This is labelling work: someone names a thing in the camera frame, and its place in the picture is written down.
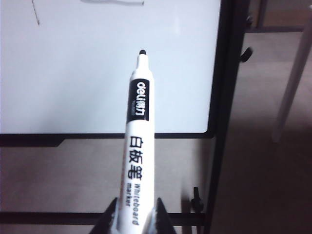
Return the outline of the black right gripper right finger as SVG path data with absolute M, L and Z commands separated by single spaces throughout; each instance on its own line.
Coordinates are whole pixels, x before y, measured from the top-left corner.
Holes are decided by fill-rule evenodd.
M 172 225 L 169 214 L 159 197 L 155 206 L 148 215 L 146 224 L 143 228 L 144 234 L 177 234 Z

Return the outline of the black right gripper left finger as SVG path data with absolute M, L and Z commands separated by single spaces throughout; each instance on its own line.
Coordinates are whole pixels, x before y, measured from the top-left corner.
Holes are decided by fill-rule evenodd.
M 105 212 L 100 216 L 89 234 L 109 234 L 118 213 L 118 198 L 115 197 Z

